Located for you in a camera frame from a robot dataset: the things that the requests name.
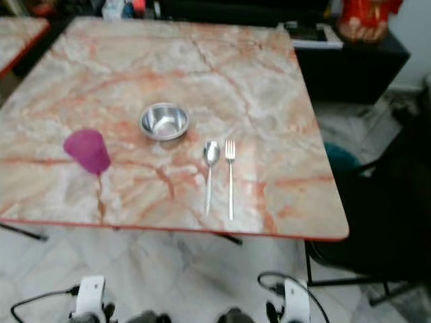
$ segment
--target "metal bowl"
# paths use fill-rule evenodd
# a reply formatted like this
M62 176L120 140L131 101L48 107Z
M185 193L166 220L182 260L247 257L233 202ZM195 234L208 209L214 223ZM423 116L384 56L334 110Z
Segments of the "metal bowl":
M172 103L156 103L148 107L139 121L144 134L159 141L178 138L190 125L190 116Z

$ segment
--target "metal spoon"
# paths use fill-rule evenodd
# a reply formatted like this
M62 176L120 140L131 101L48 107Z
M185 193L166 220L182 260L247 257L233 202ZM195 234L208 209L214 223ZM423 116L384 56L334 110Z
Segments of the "metal spoon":
M211 169L216 164L220 157L220 148L217 141L207 141L203 148L203 160L208 165L207 193L205 195L205 214L209 214L209 206L211 205L211 185L212 175Z

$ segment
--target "black cable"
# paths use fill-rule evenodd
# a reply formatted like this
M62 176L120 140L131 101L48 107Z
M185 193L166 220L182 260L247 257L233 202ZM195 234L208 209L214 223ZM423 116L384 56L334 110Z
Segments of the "black cable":
M268 291L271 291L271 292L273 292L273 293L275 293L275 294L277 294L279 296L282 296L282 297L285 297L285 294L284 294L284 292L285 292L284 291L284 285L283 284L276 284L275 286L265 285L264 283L262 283L262 278L264 276L274 276L274 277L279 277L279 278L283 278L283 279L290 279L291 281L295 282L295 284L297 284L299 287L301 287L303 290L305 290L305 292L307 292L308 296L311 297L311 299L314 301L314 303L317 305L317 307L321 311L321 313L322 313L322 315L323 315L323 317L325 319L325 322L326 323L330 323L330 321L328 319L328 315L326 314L326 312L323 309L322 305L317 300L316 296L314 296L313 293L311 293L306 287L304 287L298 279L296 279L296 278L294 278L293 276L290 276L290 275L279 273L277 271L264 271L263 273L259 274L259 276L257 277L258 284L262 288L264 288L264 289L266 289Z
M78 294L78 291L79 291L79 285L75 285L69 289L64 289L62 291L50 291L49 293L43 293L38 296L25 299L24 301L19 301L11 307L11 314L19 323L24 323L24 321L15 313L15 309L18 306L31 303L32 301L36 301L38 299L45 298L48 296L62 295L62 294L71 294L72 296L76 296Z

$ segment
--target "metal fork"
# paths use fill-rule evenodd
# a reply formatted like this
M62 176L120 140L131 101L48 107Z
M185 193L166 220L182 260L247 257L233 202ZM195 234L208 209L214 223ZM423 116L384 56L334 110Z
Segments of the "metal fork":
M234 219L234 192L232 183L232 163L235 160L235 140L226 140L224 153L229 164L229 220Z

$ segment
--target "pink cup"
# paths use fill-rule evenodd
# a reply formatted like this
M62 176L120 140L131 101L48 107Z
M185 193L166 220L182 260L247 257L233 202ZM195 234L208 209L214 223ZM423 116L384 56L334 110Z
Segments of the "pink cup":
M93 129L76 131L63 145L65 151L82 167L93 174L101 174L110 165L102 135Z

